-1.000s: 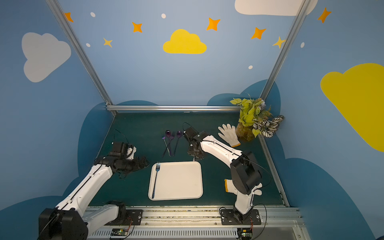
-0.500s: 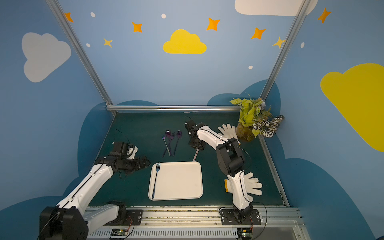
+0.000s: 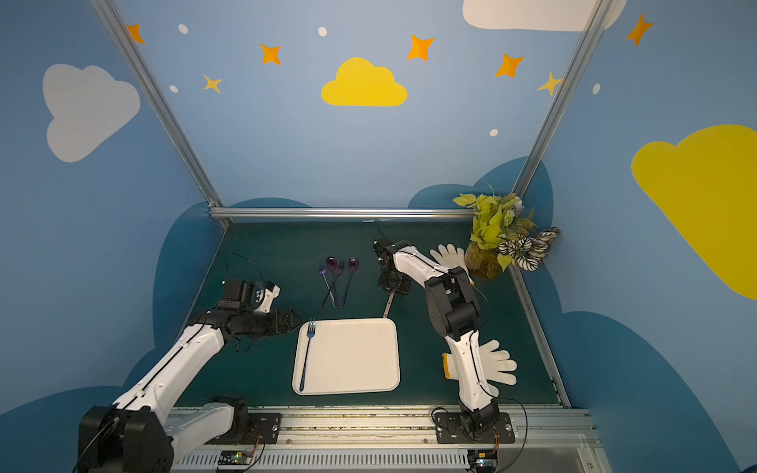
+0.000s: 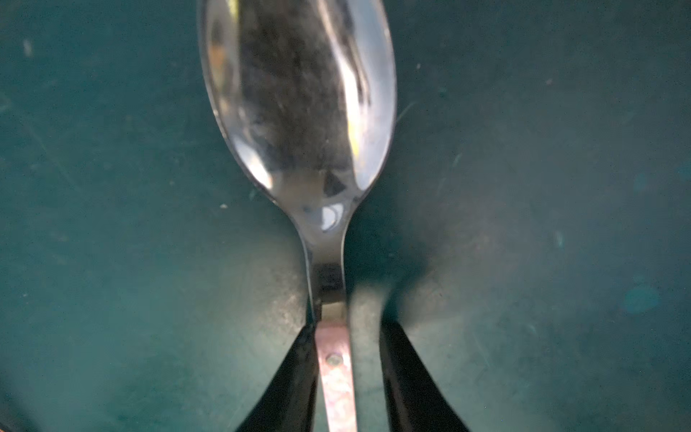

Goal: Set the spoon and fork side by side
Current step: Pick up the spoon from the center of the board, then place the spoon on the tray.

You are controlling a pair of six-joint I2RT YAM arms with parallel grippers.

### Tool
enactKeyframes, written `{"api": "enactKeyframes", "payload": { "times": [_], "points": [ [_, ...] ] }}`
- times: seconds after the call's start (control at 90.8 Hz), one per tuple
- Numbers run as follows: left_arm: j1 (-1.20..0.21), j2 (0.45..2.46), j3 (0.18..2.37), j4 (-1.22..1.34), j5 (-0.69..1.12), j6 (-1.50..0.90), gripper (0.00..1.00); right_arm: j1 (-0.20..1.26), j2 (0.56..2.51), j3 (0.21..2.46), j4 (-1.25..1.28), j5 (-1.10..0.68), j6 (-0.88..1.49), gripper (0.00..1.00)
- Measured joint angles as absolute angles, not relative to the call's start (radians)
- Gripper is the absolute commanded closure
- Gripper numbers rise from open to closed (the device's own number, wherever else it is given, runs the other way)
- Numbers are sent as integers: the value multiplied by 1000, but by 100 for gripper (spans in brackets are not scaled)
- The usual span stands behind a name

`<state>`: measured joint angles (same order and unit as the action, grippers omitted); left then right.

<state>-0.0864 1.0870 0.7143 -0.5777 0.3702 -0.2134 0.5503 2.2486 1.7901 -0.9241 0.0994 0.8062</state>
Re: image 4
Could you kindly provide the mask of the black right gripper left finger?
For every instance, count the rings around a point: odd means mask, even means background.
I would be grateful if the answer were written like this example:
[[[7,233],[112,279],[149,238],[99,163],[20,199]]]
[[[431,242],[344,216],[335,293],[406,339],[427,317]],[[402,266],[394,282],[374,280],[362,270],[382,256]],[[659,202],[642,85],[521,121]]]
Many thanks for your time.
[[[314,324],[305,325],[237,432],[311,432],[319,378]]]

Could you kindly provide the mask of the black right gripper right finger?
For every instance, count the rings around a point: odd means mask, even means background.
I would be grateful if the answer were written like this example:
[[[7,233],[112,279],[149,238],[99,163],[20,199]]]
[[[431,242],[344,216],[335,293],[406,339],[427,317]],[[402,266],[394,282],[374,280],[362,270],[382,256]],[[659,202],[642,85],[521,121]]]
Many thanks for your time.
[[[469,431],[398,322],[381,323],[380,356],[391,431]]]

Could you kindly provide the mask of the silver spoon pink handle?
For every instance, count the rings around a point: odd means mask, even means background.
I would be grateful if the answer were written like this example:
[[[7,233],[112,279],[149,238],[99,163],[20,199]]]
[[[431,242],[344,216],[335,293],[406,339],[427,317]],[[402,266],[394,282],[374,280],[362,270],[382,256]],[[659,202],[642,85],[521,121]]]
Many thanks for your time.
[[[383,171],[396,69],[380,1],[201,1],[199,47],[231,153],[305,255],[329,429],[357,428],[344,244]]]

